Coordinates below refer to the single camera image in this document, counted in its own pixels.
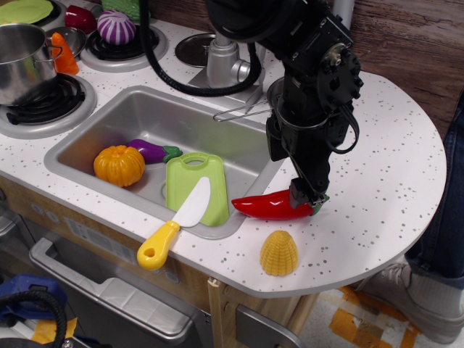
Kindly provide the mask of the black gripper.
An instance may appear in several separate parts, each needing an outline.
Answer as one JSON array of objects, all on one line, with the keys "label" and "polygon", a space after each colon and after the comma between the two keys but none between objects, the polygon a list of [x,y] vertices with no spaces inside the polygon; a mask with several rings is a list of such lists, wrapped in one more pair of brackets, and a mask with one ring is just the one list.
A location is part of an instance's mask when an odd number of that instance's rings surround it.
[{"label": "black gripper", "polygon": [[293,209],[312,199],[313,207],[327,201],[331,154],[346,154],[360,135],[352,102],[309,120],[297,117],[281,94],[268,98],[272,112],[266,122],[268,149],[273,161],[289,158],[297,172],[291,180],[289,204]]}]

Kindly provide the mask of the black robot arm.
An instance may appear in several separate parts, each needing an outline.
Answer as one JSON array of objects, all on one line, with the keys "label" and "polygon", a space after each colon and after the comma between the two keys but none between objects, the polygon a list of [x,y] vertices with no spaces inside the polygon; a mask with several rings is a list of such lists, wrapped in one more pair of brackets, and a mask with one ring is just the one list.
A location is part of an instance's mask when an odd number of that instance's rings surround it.
[{"label": "black robot arm", "polygon": [[343,154],[348,130],[358,131],[352,102],[360,95],[360,62],[341,18],[325,1],[208,1],[210,21],[227,38],[258,43],[284,67],[266,122],[274,161],[297,172],[292,207],[326,199],[332,153]]}]

